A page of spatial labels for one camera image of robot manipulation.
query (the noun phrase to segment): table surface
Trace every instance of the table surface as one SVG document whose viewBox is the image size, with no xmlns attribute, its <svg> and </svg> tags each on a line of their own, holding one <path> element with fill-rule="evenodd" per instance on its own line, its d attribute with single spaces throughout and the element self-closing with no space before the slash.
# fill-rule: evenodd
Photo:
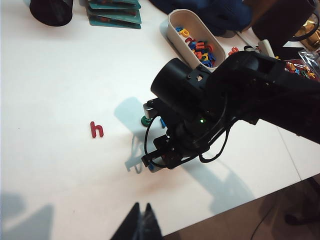
<svg viewBox="0 0 320 240">
<path fill-rule="evenodd" d="M 318 145 L 262 120 L 236 123 L 212 163 L 144 168 L 142 104 L 155 97 L 150 85 L 159 70 L 178 55 L 166 38 L 166 14 L 140 4 L 137 30 L 90 26 L 81 0 L 63 27 L 35 20 L 27 1 L 1 1 L 4 240 L 105 240 L 135 202 L 151 203 L 166 235 L 320 172 L 297 171 L 305 156 L 295 149 L 319 156 Z M 245 45 L 238 36 L 218 40 L 226 53 Z M 102 125 L 102 138 L 91 137 L 91 121 Z M 150 149 L 160 126 L 152 126 Z"/>
</svg>

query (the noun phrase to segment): blue cloth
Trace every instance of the blue cloth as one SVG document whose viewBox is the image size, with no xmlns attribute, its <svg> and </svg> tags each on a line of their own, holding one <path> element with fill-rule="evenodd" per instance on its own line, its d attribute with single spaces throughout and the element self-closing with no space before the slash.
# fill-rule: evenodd
<svg viewBox="0 0 320 240">
<path fill-rule="evenodd" d="M 150 0 L 166 14 L 189 9 L 197 14 L 215 36 L 226 30 L 241 31 L 252 19 L 252 10 L 242 0 Z"/>
</svg>

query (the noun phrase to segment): floor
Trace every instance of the floor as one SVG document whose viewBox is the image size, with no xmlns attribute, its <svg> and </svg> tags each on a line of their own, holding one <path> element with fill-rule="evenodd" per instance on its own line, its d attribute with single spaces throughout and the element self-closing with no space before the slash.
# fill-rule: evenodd
<svg viewBox="0 0 320 240">
<path fill-rule="evenodd" d="M 313 179 L 320 184 L 320 174 Z M 320 194 L 312 188 L 310 181 L 298 182 L 230 209 L 171 233 L 164 240 L 320 239 L 320 221 L 289 225 L 285 222 L 288 213 L 299 219 L 320 216 Z"/>
</svg>

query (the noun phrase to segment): white plastic tray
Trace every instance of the white plastic tray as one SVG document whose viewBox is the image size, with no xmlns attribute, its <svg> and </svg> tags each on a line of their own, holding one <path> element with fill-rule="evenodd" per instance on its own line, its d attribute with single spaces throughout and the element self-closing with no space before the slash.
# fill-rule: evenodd
<svg viewBox="0 0 320 240">
<path fill-rule="evenodd" d="M 176 31 L 176 27 L 184 27 L 189 31 L 189 37 L 196 39 L 197 41 L 207 41 L 207 44 L 214 47 L 212 53 L 215 56 L 216 61 L 213 67 L 207 67 L 201 63 L 189 48 L 188 44 L 185 43 L 187 38 L 180 35 Z M 196 68 L 199 64 L 202 64 L 209 71 L 213 72 L 226 59 L 226 53 L 218 40 L 193 11 L 177 9 L 171 12 L 168 15 L 166 35 L 192 69 Z"/>
</svg>

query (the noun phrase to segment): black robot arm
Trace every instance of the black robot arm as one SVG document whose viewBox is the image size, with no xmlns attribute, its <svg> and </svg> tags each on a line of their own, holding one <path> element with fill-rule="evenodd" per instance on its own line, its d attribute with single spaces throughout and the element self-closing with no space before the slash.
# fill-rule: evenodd
<svg viewBox="0 0 320 240">
<path fill-rule="evenodd" d="M 238 120 L 255 125 L 263 119 L 320 144 L 320 83 L 285 71 L 285 63 L 275 58 L 238 52 L 213 73 L 202 65 L 192 70 L 175 58 L 158 73 L 151 91 L 158 98 L 143 105 L 145 114 L 161 116 L 167 132 L 154 139 L 151 153 L 145 140 L 146 167 L 173 169 L 197 156 L 211 162 Z M 224 132 L 220 153 L 204 159 L 202 153 Z M 165 165 L 154 163 L 159 157 Z"/>
</svg>

